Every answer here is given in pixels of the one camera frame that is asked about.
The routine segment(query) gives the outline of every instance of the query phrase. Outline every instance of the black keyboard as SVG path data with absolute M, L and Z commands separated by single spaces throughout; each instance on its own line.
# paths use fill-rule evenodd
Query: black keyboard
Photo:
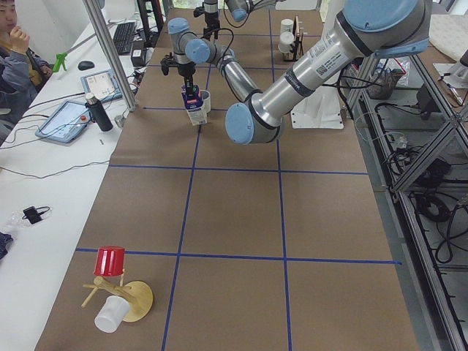
M 119 55 L 124 55 L 132 51 L 136 25 L 136 22 L 119 23 L 117 25 L 113 41 Z

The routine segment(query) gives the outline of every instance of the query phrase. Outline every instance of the black mouse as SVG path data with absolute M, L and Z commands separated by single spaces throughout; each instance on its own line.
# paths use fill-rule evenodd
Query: black mouse
M 84 71 L 86 69 L 90 69 L 90 68 L 94 68 L 94 62 L 91 62 L 91 61 L 81 61 L 79 64 L 78 64 L 78 69 L 80 71 Z

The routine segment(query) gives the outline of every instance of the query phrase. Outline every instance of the black bottle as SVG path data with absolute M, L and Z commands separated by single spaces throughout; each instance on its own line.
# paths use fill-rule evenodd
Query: black bottle
M 85 99 L 85 106 L 89 110 L 91 119 L 97 123 L 103 132 L 111 130 L 113 125 L 112 122 L 110 122 L 109 116 L 105 112 L 104 107 L 102 106 L 102 102 L 98 100 L 93 93 L 87 93 L 85 95 Z

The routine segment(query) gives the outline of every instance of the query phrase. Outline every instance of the red cup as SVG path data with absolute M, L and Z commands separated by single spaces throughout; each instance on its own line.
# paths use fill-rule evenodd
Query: red cup
M 125 248 L 101 246 L 97 252 L 95 276 L 120 276 L 124 272 Z

